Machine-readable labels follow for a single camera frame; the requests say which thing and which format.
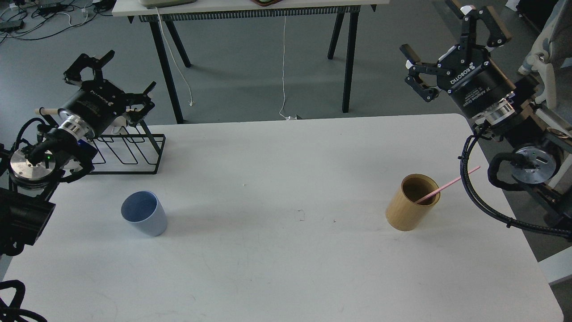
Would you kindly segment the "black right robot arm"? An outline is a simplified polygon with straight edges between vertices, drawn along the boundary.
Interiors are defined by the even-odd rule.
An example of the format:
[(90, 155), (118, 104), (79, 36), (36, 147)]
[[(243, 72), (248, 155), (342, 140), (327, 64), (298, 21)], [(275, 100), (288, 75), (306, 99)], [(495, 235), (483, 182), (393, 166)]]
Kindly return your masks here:
[[(534, 114), (533, 97), (538, 81), (525, 76), (512, 82), (492, 60), (491, 51), (512, 38), (490, 6), (462, 6), (446, 1), (461, 21), (459, 43), (435, 63), (422, 62), (408, 44), (400, 46), (406, 57), (404, 81), (425, 102), (445, 92), (462, 114), (472, 120), (472, 135), (459, 156), (460, 179), (470, 200), (482, 212), (524, 231), (571, 240), (571, 189), (559, 192), (549, 181), (571, 153), (571, 137), (543, 124)], [(468, 161), (478, 140), (506, 140), (512, 147), (498, 153), (488, 166), (488, 181), (505, 191), (524, 191), (546, 210), (545, 226), (511, 218), (495, 210), (477, 194)]]

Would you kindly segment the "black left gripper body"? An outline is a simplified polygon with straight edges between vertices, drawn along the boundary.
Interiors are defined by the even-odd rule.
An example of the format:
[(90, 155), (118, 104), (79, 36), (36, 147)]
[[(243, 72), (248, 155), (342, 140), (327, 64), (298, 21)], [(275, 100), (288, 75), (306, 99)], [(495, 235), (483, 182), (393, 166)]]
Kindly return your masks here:
[(77, 116), (87, 124), (86, 136), (99, 137), (112, 122), (126, 111), (126, 93), (105, 80), (84, 81), (80, 89), (59, 108), (61, 119), (65, 116)]

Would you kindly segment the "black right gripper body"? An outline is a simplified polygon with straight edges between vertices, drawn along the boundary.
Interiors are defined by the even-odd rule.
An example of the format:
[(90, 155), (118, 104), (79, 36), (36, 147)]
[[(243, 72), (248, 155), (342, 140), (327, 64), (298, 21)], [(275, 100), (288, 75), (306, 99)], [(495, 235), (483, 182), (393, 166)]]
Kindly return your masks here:
[(461, 57), (452, 47), (438, 65), (449, 70), (438, 76), (438, 88), (446, 91), (462, 114), (473, 119), (516, 90), (516, 85), (492, 61), (489, 50), (481, 45), (470, 49), (470, 57)]

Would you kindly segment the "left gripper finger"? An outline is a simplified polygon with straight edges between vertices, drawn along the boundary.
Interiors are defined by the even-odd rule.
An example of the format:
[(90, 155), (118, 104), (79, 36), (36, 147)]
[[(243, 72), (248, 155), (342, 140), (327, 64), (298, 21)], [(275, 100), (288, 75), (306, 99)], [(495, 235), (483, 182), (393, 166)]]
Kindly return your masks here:
[(143, 93), (124, 93), (123, 100), (126, 106), (141, 105), (143, 106), (140, 110), (126, 111), (123, 116), (126, 118), (126, 123), (129, 126), (136, 126), (141, 123), (147, 114), (155, 107), (154, 102), (152, 102), (149, 94), (155, 88), (156, 82), (152, 81), (149, 86), (143, 91)]
[(66, 84), (81, 86), (82, 78), (80, 73), (85, 68), (92, 69), (94, 81), (103, 81), (102, 68), (114, 57), (115, 51), (110, 50), (100, 58), (90, 57), (82, 53), (63, 73), (63, 80)]

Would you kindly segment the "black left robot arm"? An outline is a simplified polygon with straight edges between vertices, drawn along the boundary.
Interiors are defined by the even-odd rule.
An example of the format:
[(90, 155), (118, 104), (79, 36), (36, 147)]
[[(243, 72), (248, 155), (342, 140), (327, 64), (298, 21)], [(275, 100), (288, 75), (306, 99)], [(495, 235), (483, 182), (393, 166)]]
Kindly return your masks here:
[(40, 108), (12, 146), (1, 147), (1, 173), (8, 174), (8, 187), (1, 189), (1, 257), (14, 257), (35, 244), (55, 210), (50, 199), (56, 188), (94, 171), (98, 150), (92, 141), (118, 118), (148, 132), (144, 118), (155, 107), (150, 93), (156, 83), (142, 93), (124, 92), (102, 73), (113, 57), (114, 51), (100, 58), (81, 54), (63, 77), (78, 91), (54, 112)]

